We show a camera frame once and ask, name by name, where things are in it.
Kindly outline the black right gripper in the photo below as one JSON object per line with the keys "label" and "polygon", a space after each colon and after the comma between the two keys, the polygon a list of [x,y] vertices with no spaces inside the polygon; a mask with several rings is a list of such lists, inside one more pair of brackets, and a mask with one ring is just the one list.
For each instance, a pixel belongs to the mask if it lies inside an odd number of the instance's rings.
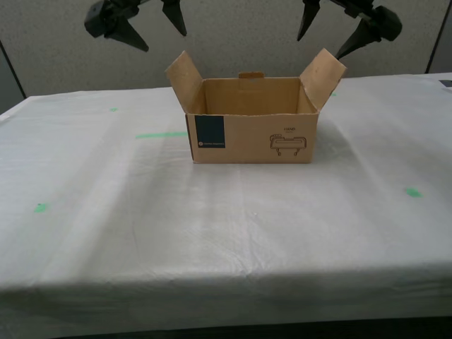
{"label": "black right gripper", "polygon": [[[360,17],[356,30],[342,45],[336,54],[341,59],[357,49],[382,40],[394,41],[402,31],[403,25],[396,13],[385,6],[374,8],[373,0],[331,0],[342,7],[352,17]],[[311,26],[320,10],[319,0],[303,0],[304,10],[297,40],[300,41]]]}

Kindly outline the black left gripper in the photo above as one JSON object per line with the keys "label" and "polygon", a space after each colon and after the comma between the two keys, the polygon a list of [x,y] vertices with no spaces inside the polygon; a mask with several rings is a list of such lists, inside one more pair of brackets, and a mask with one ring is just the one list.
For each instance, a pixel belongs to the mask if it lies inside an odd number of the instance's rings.
{"label": "black left gripper", "polygon": [[[139,7],[150,0],[110,0],[94,3],[84,21],[86,31],[94,38],[103,36],[122,42],[143,52],[149,50],[144,39],[129,23],[135,17]],[[180,0],[162,0],[162,12],[182,35],[186,36],[186,26],[180,6]]]}

